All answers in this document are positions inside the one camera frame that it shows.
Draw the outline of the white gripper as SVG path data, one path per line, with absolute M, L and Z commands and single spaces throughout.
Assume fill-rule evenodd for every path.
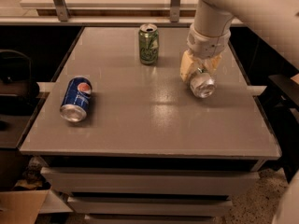
M 180 64 L 182 81 L 188 82 L 191 75 L 200 67 L 201 61 L 198 58 L 206 59 L 204 67 L 210 75 L 214 75 L 221 61 L 221 53 L 226 49 L 230 36 L 230 31 L 216 37 L 201 35 L 192 24 L 187 36 L 189 49 L 184 51 Z

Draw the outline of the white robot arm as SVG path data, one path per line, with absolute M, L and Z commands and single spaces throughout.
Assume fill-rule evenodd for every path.
M 213 73 L 227 46 L 234 18 L 299 69 L 299 0 L 198 0 L 183 53 L 180 76 L 197 68 Z

